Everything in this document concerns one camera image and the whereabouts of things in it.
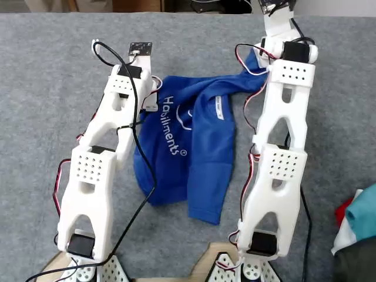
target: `wooden board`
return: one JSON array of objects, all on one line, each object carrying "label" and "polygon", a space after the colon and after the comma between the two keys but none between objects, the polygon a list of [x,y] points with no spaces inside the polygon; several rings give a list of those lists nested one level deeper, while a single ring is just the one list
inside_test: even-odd
[{"label": "wooden board", "polygon": [[[134,279],[135,282],[204,282],[218,253],[221,251],[227,252],[232,261],[235,263],[237,261],[237,250],[230,243],[210,243],[209,247],[205,253],[198,260],[196,265],[193,267],[192,272],[189,277],[180,278],[137,278]],[[43,271],[62,268],[68,266],[71,262],[70,258],[63,253],[57,254],[43,269]],[[62,273],[53,273],[49,275],[42,276],[36,280],[36,282],[51,282],[60,278]]]}]

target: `teal cloth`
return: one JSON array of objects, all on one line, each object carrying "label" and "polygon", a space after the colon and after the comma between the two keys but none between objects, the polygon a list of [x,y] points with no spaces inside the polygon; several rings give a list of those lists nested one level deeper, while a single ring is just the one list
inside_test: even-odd
[{"label": "teal cloth", "polygon": [[358,241],[376,236],[376,184],[365,189],[345,214]]}]

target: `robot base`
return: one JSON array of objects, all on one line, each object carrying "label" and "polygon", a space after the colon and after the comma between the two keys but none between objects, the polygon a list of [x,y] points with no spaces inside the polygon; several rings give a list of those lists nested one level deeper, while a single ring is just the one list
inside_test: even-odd
[{"label": "robot base", "polygon": [[[218,253],[216,261],[226,267],[235,266],[231,257],[226,252]],[[234,270],[220,268],[216,261],[205,282],[280,282],[280,278],[268,261],[247,258],[245,262]]]}]

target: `white cloth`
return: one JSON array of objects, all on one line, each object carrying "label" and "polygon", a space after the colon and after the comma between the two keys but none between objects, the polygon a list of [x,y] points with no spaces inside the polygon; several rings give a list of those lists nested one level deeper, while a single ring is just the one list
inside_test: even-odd
[{"label": "white cloth", "polygon": [[[362,193],[363,190],[358,189],[355,193],[353,201]],[[350,225],[346,217],[343,218],[340,231],[338,232],[337,236],[334,239],[334,245],[331,249],[331,253],[335,255],[335,253],[343,248],[346,248],[354,243],[357,242],[357,238],[354,232],[351,230]]]}]

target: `blue shirt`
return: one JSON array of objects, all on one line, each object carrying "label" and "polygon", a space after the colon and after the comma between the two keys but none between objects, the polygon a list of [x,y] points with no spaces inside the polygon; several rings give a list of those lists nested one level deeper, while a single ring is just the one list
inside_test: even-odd
[{"label": "blue shirt", "polygon": [[[261,72],[253,52],[249,69]],[[145,116],[139,140],[157,176],[152,205],[188,201],[189,216],[219,224],[233,167],[235,124],[229,95],[256,92],[266,75],[246,71],[213,78],[168,76],[159,92],[159,110]],[[145,194],[152,176],[138,150],[135,174]]]}]

